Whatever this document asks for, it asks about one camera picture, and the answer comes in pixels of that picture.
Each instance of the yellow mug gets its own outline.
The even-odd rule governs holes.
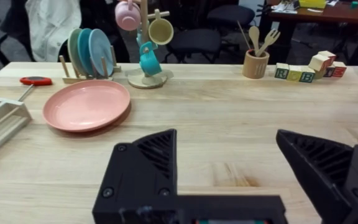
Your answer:
[[[150,40],[158,45],[166,45],[173,38],[172,24],[168,20],[161,18],[158,9],[154,13],[155,20],[149,25]]]

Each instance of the wooden fork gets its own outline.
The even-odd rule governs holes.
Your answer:
[[[274,44],[278,37],[280,36],[280,32],[278,30],[272,29],[265,38],[265,43],[263,46],[256,52],[256,57],[260,57],[260,55],[265,51],[265,49],[269,46]]]

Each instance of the wooden spoon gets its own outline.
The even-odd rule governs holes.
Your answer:
[[[263,46],[256,52],[256,57],[260,57],[260,55],[265,51],[265,49],[269,46],[274,44],[278,37],[280,36],[280,32],[278,30],[272,29],[265,38],[265,43]]]
[[[254,52],[258,52],[259,50],[259,29],[256,26],[253,26],[249,29],[248,32],[249,37],[252,40],[252,44],[254,45]]]

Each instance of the white jacket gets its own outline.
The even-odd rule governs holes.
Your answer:
[[[34,59],[57,62],[70,32],[81,25],[80,0],[28,0],[25,8]]]

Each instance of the plate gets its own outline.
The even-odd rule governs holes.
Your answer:
[[[78,55],[78,36],[82,29],[73,29],[68,38],[68,56],[74,68],[82,75],[86,76],[86,71],[82,67],[80,56]]]
[[[102,57],[105,58],[108,75],[111,75],[114,70],[110,46],[110,41],[103,31],[99,29],[92,30],[89,37],[89,53],[91,54],[93,65],[100,75],[104,75]]]
[[[107,126],[122,115],[131,98],[121,84],[90,80],[72,84],[52,95],[43,110],[54,128],[85,132]]]
[[[94,76],[92,63],[91,63],[91,54],[90,54],[90,35],[92,30],[89,28],[83,29],[78,36],[78,55],[85,71]]]

